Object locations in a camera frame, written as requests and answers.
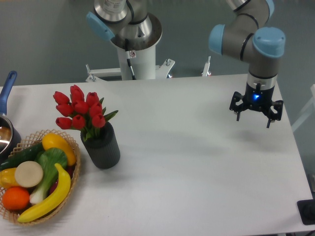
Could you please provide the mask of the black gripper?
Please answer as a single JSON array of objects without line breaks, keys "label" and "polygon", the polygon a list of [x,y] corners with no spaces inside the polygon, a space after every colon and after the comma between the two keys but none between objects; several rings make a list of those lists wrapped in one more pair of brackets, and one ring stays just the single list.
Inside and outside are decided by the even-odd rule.
[{"label": "black gripper", "polygon": [[246,84],[244,96],[237,91],[234,92],[229,110],[233,111],[237,116],[237,121],[240,120],[241,112],[247,109],[252,111],[268,111],[266,115],[268,118],[266,128],[269,128],[271,123],[282,119],[284,101],[272,101],[274,88],[261,90],[262,86],[260,83],[257,85],[258,89],[256,86],[252,87]]}]

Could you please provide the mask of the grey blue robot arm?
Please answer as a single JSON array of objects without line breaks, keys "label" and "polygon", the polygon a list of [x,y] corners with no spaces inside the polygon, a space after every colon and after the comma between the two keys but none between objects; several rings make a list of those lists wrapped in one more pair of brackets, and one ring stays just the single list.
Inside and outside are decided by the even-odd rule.
[{"label": "grey blue robot arm", "polygon": [[279,66],[286,37],[282,30],[266,27],[274,12],[271,0],[229,0],[236,15],[226,25],[216,25],[210,32],[209,49],[217,54],[239,59],[249,65],[245,93],[234,92],[229,109],[239,118],[246,110],[263,113],[268,124],[280,121],[284,102],[273,101]]}]

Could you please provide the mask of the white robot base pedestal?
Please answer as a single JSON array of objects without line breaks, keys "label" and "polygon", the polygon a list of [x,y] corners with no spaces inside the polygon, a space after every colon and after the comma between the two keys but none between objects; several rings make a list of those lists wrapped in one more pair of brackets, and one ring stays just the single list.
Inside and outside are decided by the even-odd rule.
[{"label": "white robot base pedestal", "polygon": [[116,47],[123,80],[155,79],[162,26],[148,12],[146,0],[96,0],[86,20],[98,37]]}]

